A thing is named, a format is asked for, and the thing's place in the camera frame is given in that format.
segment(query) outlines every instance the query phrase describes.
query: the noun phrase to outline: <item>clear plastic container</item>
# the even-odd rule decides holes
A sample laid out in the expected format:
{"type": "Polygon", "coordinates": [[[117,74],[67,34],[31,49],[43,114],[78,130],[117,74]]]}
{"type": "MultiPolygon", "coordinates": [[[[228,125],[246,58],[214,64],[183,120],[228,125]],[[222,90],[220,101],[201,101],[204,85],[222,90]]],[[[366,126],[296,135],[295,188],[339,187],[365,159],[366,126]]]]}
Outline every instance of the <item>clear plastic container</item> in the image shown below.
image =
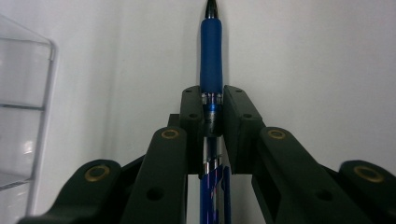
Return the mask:
{"type": "Polygon", "coordinates": [[[53,46],[0,15],[0,223],[29,206],[39,157],[53,46]]]}

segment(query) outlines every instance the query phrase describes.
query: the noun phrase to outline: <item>pen tip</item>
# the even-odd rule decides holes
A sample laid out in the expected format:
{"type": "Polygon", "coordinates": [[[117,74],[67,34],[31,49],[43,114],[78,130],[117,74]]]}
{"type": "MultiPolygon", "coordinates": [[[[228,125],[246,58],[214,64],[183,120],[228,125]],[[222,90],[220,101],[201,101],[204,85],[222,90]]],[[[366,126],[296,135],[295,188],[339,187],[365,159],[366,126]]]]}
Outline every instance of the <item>pen tip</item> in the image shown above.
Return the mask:
{"type": "Polygon", "coordinates": [[[218,4],[216,0],[207,0],[206,11],[205,11],[205,19],[218,19],[218,4]]]}

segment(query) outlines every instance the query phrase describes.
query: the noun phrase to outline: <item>white wall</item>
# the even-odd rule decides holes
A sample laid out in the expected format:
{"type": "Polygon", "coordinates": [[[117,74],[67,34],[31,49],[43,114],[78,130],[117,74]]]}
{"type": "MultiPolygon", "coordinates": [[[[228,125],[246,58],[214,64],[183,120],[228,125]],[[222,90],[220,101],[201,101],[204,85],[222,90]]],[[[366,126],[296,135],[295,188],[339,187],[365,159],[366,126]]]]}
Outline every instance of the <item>white wall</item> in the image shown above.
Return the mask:
{"type": "MultiPolygon", "coordinates": [[[[335,170],[366,160],[396,175],[395,1],[218,3],[225,83],[245,90],[267,125],[288,129],[335,170]]],[[[35,213],[83,163],[145,153],[181,91],[197,84],[204,8],[204,0],[0,0],[0,13],[58,48],[35,213]]],[[[262,220],[249,182],[233,179],[234,223],[262,220]]]]}

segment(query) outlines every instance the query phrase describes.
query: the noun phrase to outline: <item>pen grip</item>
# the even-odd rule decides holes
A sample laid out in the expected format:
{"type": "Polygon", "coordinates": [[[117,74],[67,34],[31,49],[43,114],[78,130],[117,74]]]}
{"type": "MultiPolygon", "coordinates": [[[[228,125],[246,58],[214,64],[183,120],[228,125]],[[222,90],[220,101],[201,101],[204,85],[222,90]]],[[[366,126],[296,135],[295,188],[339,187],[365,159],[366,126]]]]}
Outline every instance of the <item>pen grip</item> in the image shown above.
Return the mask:
{"type": "Polygon", "coordinates": [[[202,92],[222,93],[221,22],[207,19],[201,23],[202,92]]]}

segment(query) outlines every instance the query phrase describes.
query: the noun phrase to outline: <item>pen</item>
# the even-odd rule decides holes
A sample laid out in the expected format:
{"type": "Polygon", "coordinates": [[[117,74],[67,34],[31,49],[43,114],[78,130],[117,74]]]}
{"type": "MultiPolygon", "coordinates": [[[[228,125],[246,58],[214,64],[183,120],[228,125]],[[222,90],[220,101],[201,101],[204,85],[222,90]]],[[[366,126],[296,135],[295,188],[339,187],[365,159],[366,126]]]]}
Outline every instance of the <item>pen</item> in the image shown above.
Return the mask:
{"type": "Polygon", "coordinates": [[[205,116],[201,224],[231,223],[230,168],[223,164],[221,21],[216,0],[208,0],[201,23],[200,86],[205,116]]]}

